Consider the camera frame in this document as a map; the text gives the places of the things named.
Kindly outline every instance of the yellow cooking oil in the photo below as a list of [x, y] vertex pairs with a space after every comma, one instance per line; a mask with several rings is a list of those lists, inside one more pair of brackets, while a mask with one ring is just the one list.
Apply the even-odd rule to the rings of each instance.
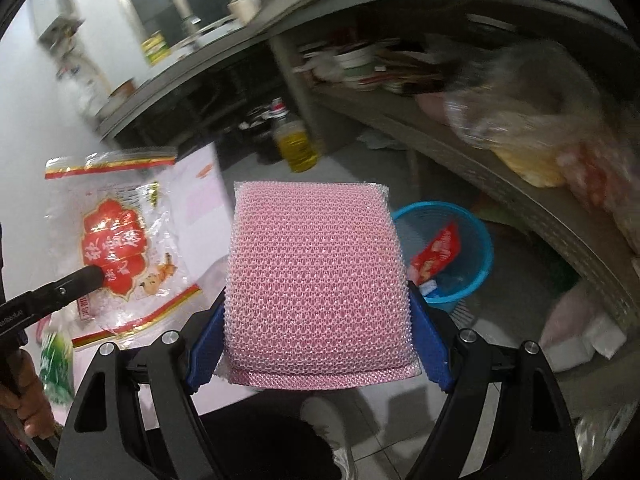
[[316, 165], [318, 154], [306, 133], [305, 123], [289, 112], [282, 99], [271, 104], [272, 134], [291, 171], [301, 173]]

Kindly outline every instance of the wooden shelf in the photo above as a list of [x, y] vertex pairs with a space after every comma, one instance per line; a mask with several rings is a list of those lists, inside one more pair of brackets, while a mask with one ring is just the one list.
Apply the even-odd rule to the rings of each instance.
[[640, 328], [640, 278], [632, 267], [633, 253], [609, 215], [587, 212], [567, 188], [530, 186], [492, 152], [465, 144], [428, 118], [413, 98], [341, 85], [317, 86], [312, 97], [400, 140], [507, 206], [593, 283], [622, 330]]

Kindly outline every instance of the blue bucket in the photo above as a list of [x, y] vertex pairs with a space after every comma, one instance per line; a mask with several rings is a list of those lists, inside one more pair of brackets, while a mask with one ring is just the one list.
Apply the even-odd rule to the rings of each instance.
[[453, 312], [458, 301], [474, 292], [489, 275], [494, 246], [484, 224], [463, 207], [448, 202], [416, 202], [393, 213], [404, 262], [422, 252], [438, 232], [455, 222], [460, 235], [460, 254], [435, 276], [438, 296], [425, 301]]

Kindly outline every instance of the cartoon figure on packaging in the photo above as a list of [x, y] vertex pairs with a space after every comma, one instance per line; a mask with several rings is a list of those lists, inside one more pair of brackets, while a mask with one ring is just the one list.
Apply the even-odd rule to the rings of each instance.
[[156, 272], [150, 272], [149, 275], [140, 283], [140, 286], [149, 296], [154, 296], [160, 291], [160, 285], [167, 278], [174, 275], [176, 267], [172, 264], [171, 254], [164, 254], [164, 263], [159, 264]]

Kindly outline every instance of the blue gripper pad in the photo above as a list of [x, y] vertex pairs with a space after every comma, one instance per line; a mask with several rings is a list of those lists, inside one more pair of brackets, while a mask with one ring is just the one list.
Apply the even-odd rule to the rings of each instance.
[[224, 347], [225, 305], [221, 304], [191, 348], [186, 383], [192, 394], [211, 380]]
[[443, 392], [449, 393], [454, 385], [454, 379], [449, 371], [449, 349], [442, 342], [433, 323], [424, 313], [411, 290], [409, 290], [409, 302], [415, 351], [418, 352], [429, 380], [440, 386]]

